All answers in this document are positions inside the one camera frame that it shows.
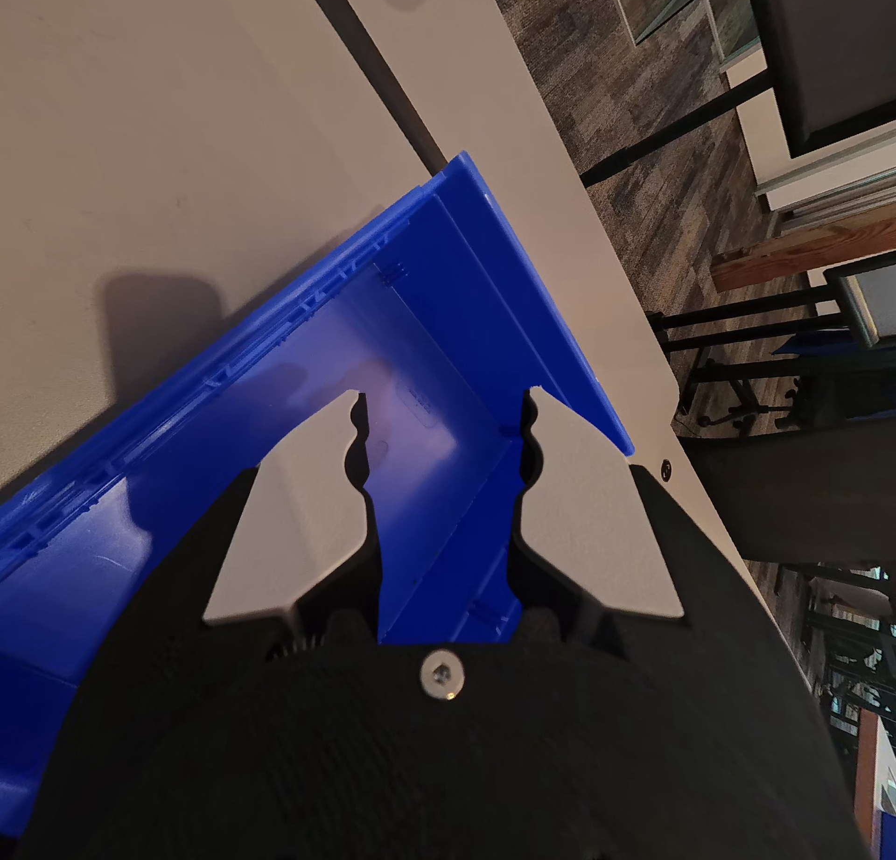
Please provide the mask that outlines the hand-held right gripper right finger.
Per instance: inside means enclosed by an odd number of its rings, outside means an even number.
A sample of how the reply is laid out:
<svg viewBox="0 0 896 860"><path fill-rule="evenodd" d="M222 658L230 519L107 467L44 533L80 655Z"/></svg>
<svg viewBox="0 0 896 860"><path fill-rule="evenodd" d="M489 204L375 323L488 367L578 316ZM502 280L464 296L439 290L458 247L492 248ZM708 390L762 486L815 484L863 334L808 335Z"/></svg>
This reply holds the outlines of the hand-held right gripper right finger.
<svg viewBox="0 0 896 860"><path fill-rule="evenodd" d="M523 488L511 524L511 591L524 608L678 620L684 609L624 454L540 386L521 417Z"/></svg>

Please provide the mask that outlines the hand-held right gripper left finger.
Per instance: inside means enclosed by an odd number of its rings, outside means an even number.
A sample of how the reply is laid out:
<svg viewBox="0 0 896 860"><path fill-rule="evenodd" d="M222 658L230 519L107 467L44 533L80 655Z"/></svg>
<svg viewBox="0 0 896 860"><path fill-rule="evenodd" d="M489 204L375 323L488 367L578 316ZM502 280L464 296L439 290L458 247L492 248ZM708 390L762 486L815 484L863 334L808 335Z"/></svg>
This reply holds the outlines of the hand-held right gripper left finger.
<svg viewBox="0 0 896 860"><path fill-rule="evenodd" d="M343 392L260 463L203 613L209 626L264 618L325 626L356 611L378 625L382 554L366 395Z"/></svg>

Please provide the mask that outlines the blue plastic bin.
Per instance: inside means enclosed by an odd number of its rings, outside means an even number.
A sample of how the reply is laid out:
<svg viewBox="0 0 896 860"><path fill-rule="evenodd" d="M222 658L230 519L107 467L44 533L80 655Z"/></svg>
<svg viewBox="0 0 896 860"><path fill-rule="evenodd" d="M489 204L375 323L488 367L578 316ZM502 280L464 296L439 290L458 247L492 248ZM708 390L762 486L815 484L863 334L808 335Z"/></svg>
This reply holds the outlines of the blue plastic bin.
<svg viewBox="0 0 896 860"><path fill-rule="evenodd" d="M468 155L2 504L2 835L126 602L244 470L367 398L386 645L505 642L524 392L633 442Z"/></svg>

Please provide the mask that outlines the black office chair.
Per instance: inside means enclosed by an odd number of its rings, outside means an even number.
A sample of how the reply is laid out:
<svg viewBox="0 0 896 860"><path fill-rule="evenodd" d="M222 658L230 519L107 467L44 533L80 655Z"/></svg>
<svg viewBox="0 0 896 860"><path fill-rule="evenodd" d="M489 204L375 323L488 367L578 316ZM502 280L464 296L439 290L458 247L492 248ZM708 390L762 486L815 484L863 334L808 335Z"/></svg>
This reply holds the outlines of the black office chair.
<svg viewBox="0 0 896 860"><path fill-rule="evenodd" d="M745 560L894 567L893 417L679 441Z"/></svg>

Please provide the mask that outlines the grey panel on wheeled stand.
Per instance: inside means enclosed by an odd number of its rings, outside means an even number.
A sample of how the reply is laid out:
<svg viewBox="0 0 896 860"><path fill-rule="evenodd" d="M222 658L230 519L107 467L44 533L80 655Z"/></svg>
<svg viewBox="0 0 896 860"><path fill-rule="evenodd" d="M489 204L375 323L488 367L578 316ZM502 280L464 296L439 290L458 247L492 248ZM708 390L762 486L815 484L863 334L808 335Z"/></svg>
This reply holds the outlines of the grey panel on wheeled stand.
<svg viewBox="0 0 896 860"><path fill-rule="evenodd" d="M796 339L785 347L790 359L776 358L742 364L695 365L687 387L699 384L740 383L760 379L799 378L822 373L867 373L894 369L895 346L894 252L842 264L824 272L816 287L768 295L679 315L647 314L648 323L665 356L678 351L706 351L735 343L772 338ZM756 327L668 339L673 329L711 324L798 307L833 302L837 312Z"/></svg>

